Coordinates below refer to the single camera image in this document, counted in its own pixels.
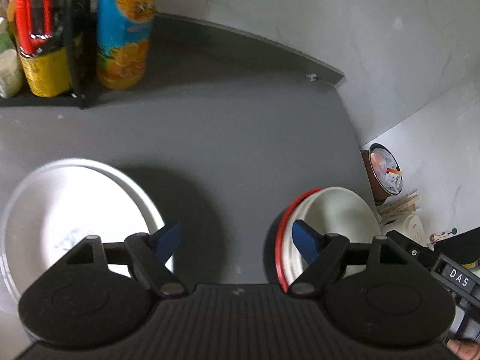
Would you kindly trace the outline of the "person's right hand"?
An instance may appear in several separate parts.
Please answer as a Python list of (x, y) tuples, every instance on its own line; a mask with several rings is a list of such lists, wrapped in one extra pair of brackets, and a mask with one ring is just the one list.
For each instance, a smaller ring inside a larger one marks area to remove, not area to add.
[(471, 341), (449, 340), (447, 347), (460, 360), (479, 360), (480, 359), (480, 345)]

